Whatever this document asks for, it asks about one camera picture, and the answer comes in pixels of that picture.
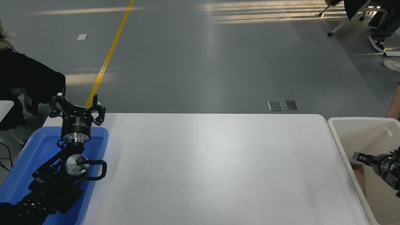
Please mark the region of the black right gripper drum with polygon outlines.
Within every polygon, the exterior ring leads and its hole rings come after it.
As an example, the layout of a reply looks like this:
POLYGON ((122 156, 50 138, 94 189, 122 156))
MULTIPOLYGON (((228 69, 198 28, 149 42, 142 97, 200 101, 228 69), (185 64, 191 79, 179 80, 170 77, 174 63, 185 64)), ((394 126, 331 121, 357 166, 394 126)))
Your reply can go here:
POLYGON ((387 169, 387 154, 379 154, 374 157, 375 164, 373 165, 373 170, 381 177, 382 173, 387 169))

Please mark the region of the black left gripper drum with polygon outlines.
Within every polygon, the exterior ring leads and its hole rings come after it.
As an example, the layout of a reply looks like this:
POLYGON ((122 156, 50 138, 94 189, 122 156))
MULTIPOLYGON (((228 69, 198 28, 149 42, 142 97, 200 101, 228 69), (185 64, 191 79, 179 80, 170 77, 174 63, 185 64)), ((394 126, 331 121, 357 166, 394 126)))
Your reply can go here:
POLYGON ((92 122, 93 116, 86 112, 85 108, 66 109, 62 114, 61 135, 79 133, 91 136, 92 122))

